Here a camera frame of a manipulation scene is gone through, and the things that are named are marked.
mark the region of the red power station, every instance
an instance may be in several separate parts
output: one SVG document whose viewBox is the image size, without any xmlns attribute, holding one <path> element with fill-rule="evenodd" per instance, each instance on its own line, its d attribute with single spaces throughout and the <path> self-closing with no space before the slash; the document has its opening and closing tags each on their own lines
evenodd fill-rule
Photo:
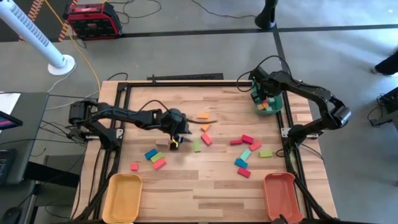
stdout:
<svg viewBox="0 0 398 224">
<path fill-rule="evenodd" d="M 122 34 L 122 25 L 109 3 L 67 6 L 62 16 L 82 40 L 113 39 Z"/>
</svg>

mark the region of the red tray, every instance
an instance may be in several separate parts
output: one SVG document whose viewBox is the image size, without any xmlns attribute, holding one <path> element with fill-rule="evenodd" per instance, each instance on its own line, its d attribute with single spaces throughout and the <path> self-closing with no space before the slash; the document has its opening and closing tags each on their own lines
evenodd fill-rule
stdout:
<svg viewBox="0 0 398 224">
<path fill-rule="evenodd" d="M 290 173 L 268 174 L 264 179 L 264 198 L 271 220 L 282 214 L 289 223 L 303 219 L 294 190 L 294 175 Z"/>
</svg>

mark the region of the wooden block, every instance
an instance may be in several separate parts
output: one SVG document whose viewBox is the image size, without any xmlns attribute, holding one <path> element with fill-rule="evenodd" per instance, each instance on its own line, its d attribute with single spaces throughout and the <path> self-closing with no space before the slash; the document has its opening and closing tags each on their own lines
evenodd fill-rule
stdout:
<svg viewBox="0 0 398 224">
<path fill-rule="evenodd" d="M 193 151 L 200 152 L 200 141 L 199 139 L 193 140 Z"/>
<path fill-rule="evenodd" d="M 200 113 L 197 116 L 198 119 L 209 119 L 209 113 Z"/>
<path fill-rule="evenodd" d="M 249 146 L 250 150 L 252 150 L 252 151 L 254 151 L 260 147 L 261 147 L 261 142 L 259 142 L 259 141 L 256 141 Z"/>
<path fill-rule="evenodd" d="M 229 144 L 231 145 L 231 146 L 235 146 L 235 145 L 237 145 L 237 144 L 242 144 L 243 142 L 242 142 L 242 139 L 239 139 L 239 140 L 232 140 L 232 141 L 230 141 L 229 142 Z"/>
<path fill-rule="evenodd" d="M 152 158 L 152 156 L 154 156 L 156 154 L 157 154 L 157 150 L 156 149 L 152 149 L 152 150 L 148 151 L 147 153 L 145 153 L 145 158 L 147 160 L 149 160 L 149 159 Z"/>
<path fill-rule="evenodd" d="M 261 104 L 259 104 L 259 105 L 257 105 L 257 109 L 259 109 L 259 110 L 263 110 L 265 107 L 264 107 L 264 105 L 261 103 Z"/>
<path fill-rule="evenodd" d="M 162 152 L 158 152 L 156 155 L 152 156 L 152 158 L 150 159 L 152 162 L 156 162 L 159 159 L 163 158 L 164 155 Z"/>
<path fill-rule="evenodd" d="M 260 152 L 260 158 L 272 157 L 272 152 L 270 150 L 263 150 Z"/>
<path fill-rule="evenodd" d="M 241 154 L 241 159 L 243 161 L 246 161 L 246 159 L 248 159 L 248 157 L 250 156 L 251 151 L 249 149 L 245 149 L 242 154 Z"/>
<path fill-rule="evenodd" d="M 202 127 L 200 127 L 200 129 L 203 132 L 207 132 L 207 130 L 209 130 L 210 126 L 211 126 L 211 124 L 204 124 L 204 125 L 202 125 Z"/>
<path fill-rule="evenodd" d="M 247 135 L 242 135 L 242 142 L 248 143 L 248 144 L 253 144 L 254 138 L 247 136 Z"/>
<path fill-rule="evenodd" d="M 240 158 L 235 160 L 235 165 L 237 165 L 238 167 L 242 167 L 242 168 L 246 168 L 248 166 L 248 164 Z"/>
<path fill-rule="evenodd" d="M 200 138 L 203 140 L 203 142 L 207 145 L 210 146 L 213 143 L 213 140 L 207 135 L 206 133 L 202 134 Z"/>
<path fill-rule="evenodd" d="M 243 169 L 242 167 L 239 167 L 238 173 L 247 178 L 249 178 L 251 174 L 250 171 L 248 171 L 247 169 Z"/>
<path fill-rule="evenodd" d="M 168 139 L 156 139 L 156 145 L 157 146 L 169 146 L 170 141 Z"/>
<path fill-rule="evenodd" d="M 164 165 L 166 165 L 166 160 L 164 158 L 161 158 L 158 161 L 154 162 L 152 166 L 158 170 L 162 168 Z"/>
<path fill-rule="evenodd" d="M 130 164 L 131 171 L 138 171 L 138 164 Z"/>
</svg>

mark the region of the green block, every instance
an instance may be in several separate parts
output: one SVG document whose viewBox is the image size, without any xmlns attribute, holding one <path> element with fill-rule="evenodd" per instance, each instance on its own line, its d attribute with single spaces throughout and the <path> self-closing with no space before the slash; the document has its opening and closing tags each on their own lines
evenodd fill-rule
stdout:
<svg viewBox="0 0 398 224">
<path fill-rule="evenodd" d="M 241 154 L 241 159 L 245 161 L 250 156 L 251 151 L 249 149 L 245 149 L 245 151 Z"/>
<path fill-rule="evenodd" d="M 199 141 L 199 139 L 193 140 L 193 151 L 200 152 L 200 141 Z"/>
<path fill-rule="evenodd" d="M 156 161 L 158 161 L 159 159 L 161 159 L 163 157 L 164 157 L 163 153 L 162 152 L 158 152 L 156 155 L 152 156 L 150 160 L 152 162 L 156 162 Z"/>
<path fill-rule="evenodd" d="M 270 150 L 260 151 L 260 158 L 272 157 L 272 152 Z"/>
</svg>

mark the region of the gray floor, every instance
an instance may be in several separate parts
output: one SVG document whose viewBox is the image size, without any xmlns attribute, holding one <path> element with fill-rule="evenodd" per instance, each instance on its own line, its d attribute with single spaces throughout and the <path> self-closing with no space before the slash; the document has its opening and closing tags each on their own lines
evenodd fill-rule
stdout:
<svg viewBox="0 0 398 224">
<path fill-rule="evenodd" d="M 159 0 L 163 10 L 143 19 L 132 19 L 125 32 L 162 32 L 255 28 L 252 18 L 228 19 L 207 14 L 187 0 Z M 257 14 L 264 0 L 197 0 L 211 11 L 242 16 Z M 153 2 L 137 1 L 126 8 L 145 14 L 156 9 Z M 397 1 L 280 1 L 279 27 L 355 26 L 398 24 Z M 395 223 L 398 206 L 398 132 L 390 124 L 372 128 L 366 119 L 375 107 L 375 98 L 398 85 L 398 78 L 369 73 L 369 68 L 397 47 L 398 30 L 350 30 L 281 33 L 280 38 L 293 76 L 324 86 L 352 110 L 347 127 L 327 131 L 320 144 L 326 171 L 342 220 Z M 78 62 L 77 70 L 52 93 L 86 96 L 96 91 L 90 69 L 69 41 L 55 44 Z M 235 79 L 252 69 L 266 56 L 277 53 L 272 34 L 223 34 L 178 37 L 143 37 L 87 42 L 82 51 L 101 80 L 117 72 L 128 72 L 130 80 L 155 75 L 183 75 L 223 72 Z M 58 80 L 47 73 L 44 59 L 29 45 L 0 43 L 0 90 L 47 91 Z M 280 69 L 278 61 L 264 64 L 267 71 Z M 49 107 L 71 102 L 51 98 Z M 318 116 L 312 105 L 314 116 Z M 46 121 L 67 124 L 68 108 L 46 112 Z M 47 133 L 41 138 L 58 139 Z M 43 148 L 47 154 L 79 154 L 80 146 L 38 142 L 34 154 Z M 32 158 L 42 161 L 42 157 Z M 67 215 L 70 208 L 53 207 Z M 56 220 L 39 211 L 36 223 Z"/>
</svg>

